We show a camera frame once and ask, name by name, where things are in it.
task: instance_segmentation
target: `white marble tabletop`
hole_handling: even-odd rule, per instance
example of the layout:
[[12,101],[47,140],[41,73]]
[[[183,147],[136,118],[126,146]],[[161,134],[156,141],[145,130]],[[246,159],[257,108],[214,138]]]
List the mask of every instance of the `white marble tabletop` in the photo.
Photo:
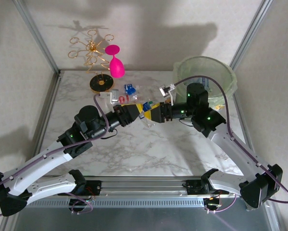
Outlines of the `white marble tabletop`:
[[[159,87],[172,83],[172,75],[165,71],[127,71],[123,78],[114,80],[114,88],[122,89],[124,84],[133,83],[140,86],[139,93],[143,96],[163,102]],[[83,106],[94,105],[94,93],[89,87],[92,77],[85,71],[65,71],[42,150],[71,127],[74,116]],[[99,101],[104,111],[109,112],[104,100]],[[244,140],[232,98],[229,99],[229,111],[233,131]],[[242,175],[216,144],[178,120],[147,128],[138,118],[117,130],[117,136],[93,142],[92,148],[58,166],[49,175],[79,169],[84,176],[200,176],[211,168]]]

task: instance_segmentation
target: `white wall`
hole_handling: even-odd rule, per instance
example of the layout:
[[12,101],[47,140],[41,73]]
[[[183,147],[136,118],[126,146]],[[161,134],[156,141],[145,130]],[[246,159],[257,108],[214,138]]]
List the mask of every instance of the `white wall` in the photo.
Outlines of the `white wall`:
[[[255,151],[283,168],[288,188],[288,0],[273,2],[236,74]],[[288,205],[279,207],[288,230]]]
[[0,0],[1,172],[31,156],[36,124],[52,76],[13,2]]
[[230,63],[261,1],[25,0],[59,68],[83,69],[84,57],[67,57],[69,39],[100,28],[128,70],[172,70],[190,55]]

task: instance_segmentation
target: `pink wine glass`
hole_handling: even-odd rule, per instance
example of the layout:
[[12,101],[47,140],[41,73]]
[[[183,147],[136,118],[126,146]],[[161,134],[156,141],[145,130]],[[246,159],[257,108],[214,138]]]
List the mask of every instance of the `pink wine glass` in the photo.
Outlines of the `pink wine glass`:
[[113,59],[110,61],[110,73],[114,78],[121,78],[125,75],[125,68],[123,63],[115,57],[119,51],[120,48],[117,45],[110,45],[105,48],[105,53],[113,56]]

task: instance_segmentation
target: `black round base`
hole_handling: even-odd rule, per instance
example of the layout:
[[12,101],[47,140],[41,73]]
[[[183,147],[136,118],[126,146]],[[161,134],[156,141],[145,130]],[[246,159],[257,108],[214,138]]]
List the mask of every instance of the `black round base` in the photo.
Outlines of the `black round base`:
[[96,92],[107,91],[114,85],[114,80],[110,75],[99,74],[90,81],[90,88]]

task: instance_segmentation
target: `round disc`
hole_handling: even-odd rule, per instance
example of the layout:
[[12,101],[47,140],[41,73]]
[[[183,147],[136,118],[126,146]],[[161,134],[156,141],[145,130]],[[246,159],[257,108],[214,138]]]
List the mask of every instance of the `round disc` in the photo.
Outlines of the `round disc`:
[[114,80],[111,76],[103,74],[96,75],[90,81],[90,88],[96,92],[107,91],[111,89]]
[[116,55],[120,51],[120,48],[117,45],[110,45],[105,48],[105,53],[108,55]]

